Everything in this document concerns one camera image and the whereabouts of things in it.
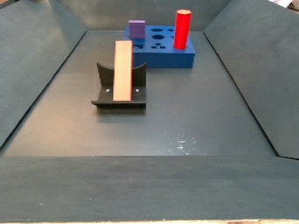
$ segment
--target hole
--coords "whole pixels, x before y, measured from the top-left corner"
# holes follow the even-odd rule
[[[163,31],[163,29],[154,28],[151,31],[153,31],[153,32],[162,32],[162,31]]]
[[[163,36],[163,35],[154,35],[153,38],[154,38],[154,39],[163,39],[165,36]]]

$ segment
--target dark gray surface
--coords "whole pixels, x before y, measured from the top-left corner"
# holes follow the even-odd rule
[[[0,13],[0,146],[86,28],[55,1],[23,0]]]
[[[2,157],[0,221],[299,219],[298,161]]]
[[[89,31],[4,156],[273,157],[257,122],[202,32],[193,69],[147,69],[146,110],[98,110],[98,62],[114,67],[122,31]]]
[[[149,25],[174,25],[175,13],[193,13],[191,29],[202,31],[231,0],[59,0],[90,30],[121,31],[130,19]]]
[[[279,155],[299,158],[298,15],[267,0],[235,0],[205,33]]]

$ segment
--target red cylinder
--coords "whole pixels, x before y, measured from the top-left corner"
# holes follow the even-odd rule
[[[193,12],[190,10],[178,10],[175,19],[174,48],[185,49],[187,47],[187,38],[191,26]]]

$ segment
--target wooden board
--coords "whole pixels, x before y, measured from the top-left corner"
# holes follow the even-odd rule
[[[117,41],[114,101],[133,100],[133,41]]]

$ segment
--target black holder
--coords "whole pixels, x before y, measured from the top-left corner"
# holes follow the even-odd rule
[[[114,101],[115,69],[98,63],[101,91],[91,103],[106,109],[141,109],[146,107],[146,63],[133,71],[133,101]]]

